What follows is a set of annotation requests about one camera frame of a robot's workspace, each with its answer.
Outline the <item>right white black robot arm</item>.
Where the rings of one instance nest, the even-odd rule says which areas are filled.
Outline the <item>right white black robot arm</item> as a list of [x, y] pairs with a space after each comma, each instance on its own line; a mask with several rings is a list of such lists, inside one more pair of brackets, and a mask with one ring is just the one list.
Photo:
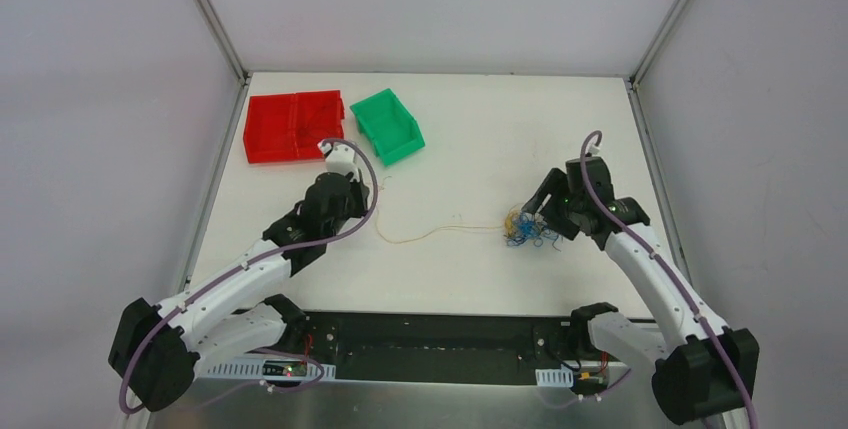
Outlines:
[[635, 326], [610, 303], [586, 305], [571, 313], [568, 352], [583, 359], [606, 353], [646, 375], [676, 425], [742, 409], [757, 427], [758, 341], [748, 329], [731, 328], [665, 258], [642, 206], [616, 197], [602, 158], [584, 154], [551, 169], [521, 211], [567, 240], [589, 237], [625, 274], [659, 329]]

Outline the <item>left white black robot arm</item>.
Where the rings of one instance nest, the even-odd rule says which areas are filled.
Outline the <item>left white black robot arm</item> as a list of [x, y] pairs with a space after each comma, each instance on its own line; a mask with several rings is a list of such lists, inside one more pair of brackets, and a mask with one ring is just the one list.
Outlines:
[[138, 298], [120, 316], [108, 363], [121, 377], [120, 410], [156, 412], [179, 399], [206, 370], [274, 346], [297, 351], [303, 312], [279, 287], [355, 233], [374, 214], [379, 184], [359, 170], [319, 174], [304, 197], [229, 266], [201, 285], [157, 303]]

